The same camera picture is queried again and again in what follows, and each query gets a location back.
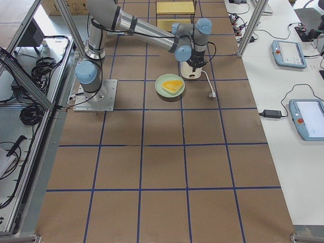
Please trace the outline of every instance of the plate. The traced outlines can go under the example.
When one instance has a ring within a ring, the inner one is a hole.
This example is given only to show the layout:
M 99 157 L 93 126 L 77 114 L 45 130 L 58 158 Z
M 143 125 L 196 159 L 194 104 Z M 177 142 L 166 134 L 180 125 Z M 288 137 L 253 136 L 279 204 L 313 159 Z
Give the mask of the plate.
M 178 92 L 174 93 L 174 94 L 170 94 L 169 92 L 165 91 L 164 89 L 162 89 L 162 84 L 166 81 L 170 81 L 170 80 L 180 80 L 183 83 L 183 86 L 178 90 Z M 174 98 L 177 97 L 179 95 L 182 94 L 182 92 L 184 91 L 184 81 L 181 77 L 175 75 L 175 74 L 164 74 L 160 77 L 158 77 L 158 79 L 155 81 L 155 90 L 162 96 L 167 97 L 167 98 Z

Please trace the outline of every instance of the blue tablet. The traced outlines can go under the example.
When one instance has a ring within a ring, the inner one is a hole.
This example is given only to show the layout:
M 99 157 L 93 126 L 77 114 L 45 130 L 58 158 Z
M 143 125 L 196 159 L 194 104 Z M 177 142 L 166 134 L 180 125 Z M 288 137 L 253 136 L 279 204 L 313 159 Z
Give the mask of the blue tablet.
M 324 141 L 324 106 L 321 100 L 290 100 L 289 109 L 304 140 Z
M 274 40 L 272 53 L 278 66 L 306 68 L 307 64 L 299 43 Z

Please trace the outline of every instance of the yellow block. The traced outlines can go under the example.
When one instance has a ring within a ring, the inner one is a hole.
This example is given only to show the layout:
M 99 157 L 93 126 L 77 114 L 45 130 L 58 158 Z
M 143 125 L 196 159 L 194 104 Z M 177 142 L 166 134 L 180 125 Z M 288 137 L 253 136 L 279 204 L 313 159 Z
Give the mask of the yellow block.
M 193 2 L 157 2 L 156 14 L 194 14 Z
M 157 19 L 156 25 L 157 27 L 164 29 L 166 31 L 172 30 L 172 24 L 182 23 L 182 24 L 190 24 L 190 19 Z

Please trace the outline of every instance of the blue joint cap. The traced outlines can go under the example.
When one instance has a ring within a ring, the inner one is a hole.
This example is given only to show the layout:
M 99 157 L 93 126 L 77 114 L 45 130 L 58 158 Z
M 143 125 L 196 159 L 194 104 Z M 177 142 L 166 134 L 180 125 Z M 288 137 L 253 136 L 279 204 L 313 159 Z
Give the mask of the blue joint cap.
M 97 68 L 92 62 L 83 61 L 75 67 L 74 73 L 81 84 L 88 85 L 96 78 Z
M 182 46 L 174 52 L 174 55 L 179 62 L 185 62 L 191 57 L 191 47 Z
M 212 32 L 212 22 L 207 18 L 199 19 L 196 27 L 203 34 L 210 34 Z
M 172 24 L 172 31 L 171 31 L 171 34 L 176 34 L 176 33 L 177 33 L 177 29 L 178 29 L 179 24 L 180 24 L 180 23 Z

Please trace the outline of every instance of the yellow food item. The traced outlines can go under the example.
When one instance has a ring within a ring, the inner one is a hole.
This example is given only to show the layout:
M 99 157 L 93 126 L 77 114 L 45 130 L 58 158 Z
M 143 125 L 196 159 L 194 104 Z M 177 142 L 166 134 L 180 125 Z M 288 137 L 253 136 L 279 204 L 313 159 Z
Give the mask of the yellow food item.
M 169 92 L 170 94 L 175 94 L 181 89 L 183 82 L 180 80 L 169 80 L 162 83 L 162 89 Z

